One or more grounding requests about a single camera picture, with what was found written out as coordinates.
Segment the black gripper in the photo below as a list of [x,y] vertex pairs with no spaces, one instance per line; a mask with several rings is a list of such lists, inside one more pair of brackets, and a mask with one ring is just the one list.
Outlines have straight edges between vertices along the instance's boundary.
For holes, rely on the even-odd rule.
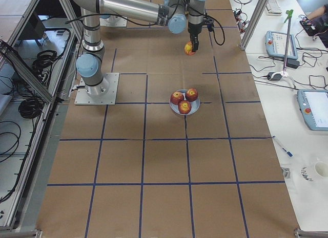
[[195,16],[190,15],[189,16],[189,22],[188,22],[188,32],[190,35],[190,41],[192,44],[192,52],[197,52],[199,47],[199,41],[198,41],[198,35],[202,31],[202,27],[206,26],[209,32],[212,32],[214,29],[214,20],[209,16],[199,16],[197,17],[199,20],[199,23],[193,23],[190,20],[194,19]]

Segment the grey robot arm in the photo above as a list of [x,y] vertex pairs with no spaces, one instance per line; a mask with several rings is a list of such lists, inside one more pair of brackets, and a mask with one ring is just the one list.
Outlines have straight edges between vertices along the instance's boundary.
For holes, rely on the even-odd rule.
[[76,68],[85,83],[89,96],[107,93],[110,83],[101,72],[105,45],[100,36],[100,17],[137,19],[168,27],[179,34],[187,30],[192,52],[198,50],[198,35],[207,21],[206,0],[164,0],[155,4],[143,0],[73,0],[81,7],[83,24],[83,54]]

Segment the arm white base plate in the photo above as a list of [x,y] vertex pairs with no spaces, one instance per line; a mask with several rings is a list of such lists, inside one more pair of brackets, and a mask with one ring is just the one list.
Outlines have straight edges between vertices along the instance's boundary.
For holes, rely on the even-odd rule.
[[77,86],[75,105],[115,105],[119,73],[105,73],[99,85],[88,86],[81,79]]
[[127,26],[127,20],[118,16],[100,16],[100,25],[104,27],[112,28],[125,28]]

